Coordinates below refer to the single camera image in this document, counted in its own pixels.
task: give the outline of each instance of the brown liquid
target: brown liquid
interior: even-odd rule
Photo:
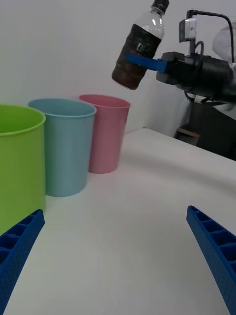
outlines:
[[[134,24],[112,73],[113,80],[131,90],[137,89],[147,68],[128,62],[126,54],[152,59],[160,42],[161,39]]]

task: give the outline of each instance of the pink cup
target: pink cup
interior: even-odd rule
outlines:
[[[79,97],[96,107],[90,173],[104,174],[117,169],[130,103],[123,99],[95,94]]]

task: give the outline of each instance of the white table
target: white table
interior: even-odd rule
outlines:
[[[47,202],[4,315],[228,314],[186,212],[236,234],[234,161],[141,129],[116,172]]]

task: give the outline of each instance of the plastic cup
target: plastic cup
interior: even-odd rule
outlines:
[[[0,235],[45,209],[44,114],[0,105]]]
[[[46,115],[46,194],[80,192],[87,182],[95,107],[61,98],[38,99],[29,106]]]
[[[119,163],[130,103],[120,98],[96,94],[81,95],[79,99],[97,109],[89,172],[96,174],[113,172]]]

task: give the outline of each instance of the bottle cap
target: bottle cap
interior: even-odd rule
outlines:
[[[163,13],[165,13],[169,4],[169,0],[154,0],[152,7],[154,6],[155,8],[160,9]]]

